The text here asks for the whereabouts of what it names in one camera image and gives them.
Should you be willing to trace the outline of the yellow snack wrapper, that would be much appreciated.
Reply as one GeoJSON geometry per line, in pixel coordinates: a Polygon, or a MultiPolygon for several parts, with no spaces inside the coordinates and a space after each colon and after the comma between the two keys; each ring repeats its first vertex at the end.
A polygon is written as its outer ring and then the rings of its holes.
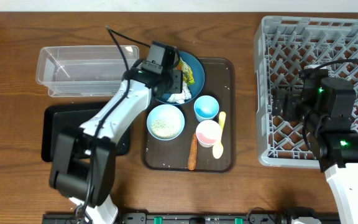
{"type": "Polygon", "coordinates": [[[191,67],[183,61],[181,58],[177,67],[177,70],[181,70],[183,72],[183,80],[186,82],[187,85],[195,84],[195,79],[193,77],[193,71],[191,67]]]}

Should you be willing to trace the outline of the white tissue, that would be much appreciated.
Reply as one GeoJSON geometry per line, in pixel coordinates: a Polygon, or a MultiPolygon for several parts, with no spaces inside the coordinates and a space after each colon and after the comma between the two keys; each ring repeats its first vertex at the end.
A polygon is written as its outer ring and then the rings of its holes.
{"type": "Polygon", "coordinates": [[[186,82],[183,82],[182,86],[182,92],[171,94],[169,99],[167,100],[168,103],[177,103],[177,104],[183,104],[186,100],[191,99],[192,95],[188,88],[188,85],[186,82]]]}

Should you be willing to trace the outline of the light blue cup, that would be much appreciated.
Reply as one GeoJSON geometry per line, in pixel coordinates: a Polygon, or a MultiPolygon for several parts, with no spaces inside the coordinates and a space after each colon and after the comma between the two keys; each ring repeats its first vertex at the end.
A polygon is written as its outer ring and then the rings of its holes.
{"type": "Polygon", "coordinates": [[[195,101],[194,111],[199,122],[214,119],[219,113],[219,103],[214,97],[203,95],[195,101]]]}

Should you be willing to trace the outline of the white pink cup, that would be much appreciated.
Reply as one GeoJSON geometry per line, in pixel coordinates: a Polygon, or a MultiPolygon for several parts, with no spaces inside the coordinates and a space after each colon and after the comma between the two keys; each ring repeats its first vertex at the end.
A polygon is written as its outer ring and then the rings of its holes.
{"type": "Polygon", "coordinates": [[[212,147],[221,140],[222,129],[217,122],[205,120],[197,125],[196,137],[201,146],[212,147]]]}

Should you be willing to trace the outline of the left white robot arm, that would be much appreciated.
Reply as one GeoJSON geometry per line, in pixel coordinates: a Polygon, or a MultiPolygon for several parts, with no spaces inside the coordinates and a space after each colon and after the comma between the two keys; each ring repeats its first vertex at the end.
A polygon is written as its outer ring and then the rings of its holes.
{"type": "Polygon", "coordinates": [[[116,168],[116,145],[152,97],[182,90],[183,73],[154,73],[136,67],[124,73],[119,91],[78,128],[63,128],[57,136],[49,184],[77,202],[74,219],[114,223],[117,208],[110,191],[116,168]]]}

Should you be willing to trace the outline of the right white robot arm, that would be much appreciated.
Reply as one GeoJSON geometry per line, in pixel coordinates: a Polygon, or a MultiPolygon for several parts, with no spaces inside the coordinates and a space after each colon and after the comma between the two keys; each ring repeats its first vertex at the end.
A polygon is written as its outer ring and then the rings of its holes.
{"type": "Polygon", "coordinates": [[[303,140],[319,162],[341,223],[358,223],[358,133],[352,130],[356,91],[328,69],[301,71],[301,90],[273,91],[274,116],[302,124],[303,140]]]}

